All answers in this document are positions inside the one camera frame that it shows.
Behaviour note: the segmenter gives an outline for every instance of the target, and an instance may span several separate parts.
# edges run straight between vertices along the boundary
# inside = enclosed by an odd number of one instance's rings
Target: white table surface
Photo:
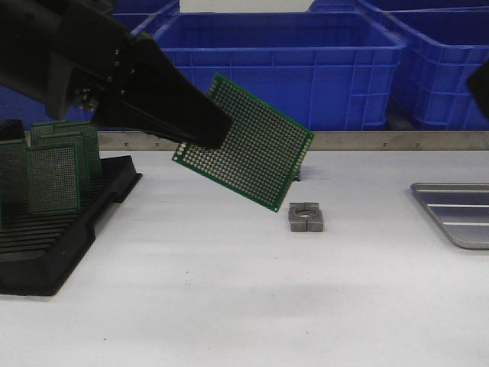
[[[60,292],[0,295],[1,366],[489,365],[489,251],[409,190],[489,182],[489,152],[309,153],[277,214],[132,156],[144,177]],[[303,201],[324,232],[289,231]]]

